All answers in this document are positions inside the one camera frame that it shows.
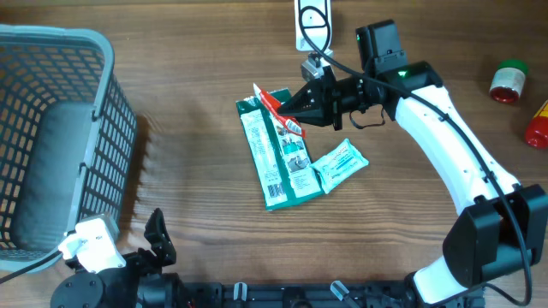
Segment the green lid jar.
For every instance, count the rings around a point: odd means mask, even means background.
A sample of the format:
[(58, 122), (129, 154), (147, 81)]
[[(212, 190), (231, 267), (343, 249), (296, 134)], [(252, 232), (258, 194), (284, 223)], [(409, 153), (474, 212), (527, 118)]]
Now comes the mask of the green lid jar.
[(518, 59), (502, 61), (493, 75), (489, 95), (503, 104), (512, 104), (520, 99), (528, 74), (528, 65)]

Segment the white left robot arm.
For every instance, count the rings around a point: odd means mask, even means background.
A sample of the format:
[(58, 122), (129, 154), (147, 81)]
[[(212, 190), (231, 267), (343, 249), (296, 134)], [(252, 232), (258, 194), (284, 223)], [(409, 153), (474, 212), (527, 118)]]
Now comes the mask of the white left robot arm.
[(55, 289), (52, 307), (193, 307), (194, 300), (177, 274), (163, 269), (176, 263), (176, 249), (163, 212), (150, 215), (144, 237), (151, 248), (121, 254), (119, 228), (101, 214), (83, 219), (58, 246), (74, 274)]

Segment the green sponge package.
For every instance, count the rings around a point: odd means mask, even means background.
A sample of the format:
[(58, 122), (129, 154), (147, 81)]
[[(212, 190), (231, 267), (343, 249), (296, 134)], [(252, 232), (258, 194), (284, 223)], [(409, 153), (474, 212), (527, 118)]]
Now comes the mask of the green sponge package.
[(254, 96), (235, 103), (268, 211), (294, 207), (324, 194), (305, 140), (289, 133)]

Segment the red sauce squeeze bottle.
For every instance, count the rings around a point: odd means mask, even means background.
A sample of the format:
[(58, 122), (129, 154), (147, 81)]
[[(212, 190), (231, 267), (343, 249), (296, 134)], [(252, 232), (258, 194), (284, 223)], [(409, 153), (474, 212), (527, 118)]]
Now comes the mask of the red sauce squeeze bottle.
[(548, 101), (542, 104), (529, 122), (525, 132), (527, 144), (537, 149), (546, 149), (548, 146), (547, 104)]

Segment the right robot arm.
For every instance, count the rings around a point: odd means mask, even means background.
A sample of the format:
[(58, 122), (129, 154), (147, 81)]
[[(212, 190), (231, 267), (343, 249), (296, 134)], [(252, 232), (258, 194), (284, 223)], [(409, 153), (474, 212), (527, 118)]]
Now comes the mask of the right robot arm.
[(442, 178), (457, 218), (442, 256), (408, 278), (412, 303), (436, 307), (492, 287), (500, 276), (522, 271), (521, 305), (531, 301), (532, 268), (542, 256), (547, 195), (523, 186), (502, 168), (459, 116), (441, 77), (428, 62), (411, 63), (394, 21), (356, 30), (361, 68), (340, 68), (325, 47), (314, 46), (307, 83), (279, 108), (284, 116), (340, 129), (344, 114), (381, 106), (417, 142)]

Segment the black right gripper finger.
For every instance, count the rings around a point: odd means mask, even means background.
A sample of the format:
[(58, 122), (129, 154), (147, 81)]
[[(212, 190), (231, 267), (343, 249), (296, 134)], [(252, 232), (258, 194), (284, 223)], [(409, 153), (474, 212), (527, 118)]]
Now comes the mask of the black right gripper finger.
[(307, 82), (293, 97), (277, 109), (277, 113), (324, 114), (326, 87), (326, 82), (321, 79)]
[(298, 122), (310, 124), (317, 127), (330, 126), (333, 123), (333, 117), (329, 111), (324, 108), (289, 108), (282, 107), (283, 116), (292, 116)]

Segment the red candy bar wrapper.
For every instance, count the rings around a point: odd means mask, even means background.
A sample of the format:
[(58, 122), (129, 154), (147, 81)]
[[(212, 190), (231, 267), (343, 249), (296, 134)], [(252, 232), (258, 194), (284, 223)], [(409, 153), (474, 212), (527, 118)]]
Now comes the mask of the red candy bar wrapper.
[(306, 131), (293, 116), (285, 116), (278, 113), (278, 109), (282, 106), (282, 103), (278, 99), (274, 98), (269, 92), (261, 89), (256, 84), (253, 84), (253, 91), (257, 99), (289, 133), (293, 133), (302, 138), (306, 137)]

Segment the teal wet wipes pack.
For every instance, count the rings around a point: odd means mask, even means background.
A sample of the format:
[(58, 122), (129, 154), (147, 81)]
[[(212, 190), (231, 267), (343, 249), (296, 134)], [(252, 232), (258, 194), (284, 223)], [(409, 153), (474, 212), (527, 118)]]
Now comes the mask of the teal wet wipes pack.
[(325, 154), (311, 167), (318, 173), (325, 194), (329, 194), (339, 184), (355, 172), (369, 165), (369, 161), (360, 151), (345, 139), (333, 151)]

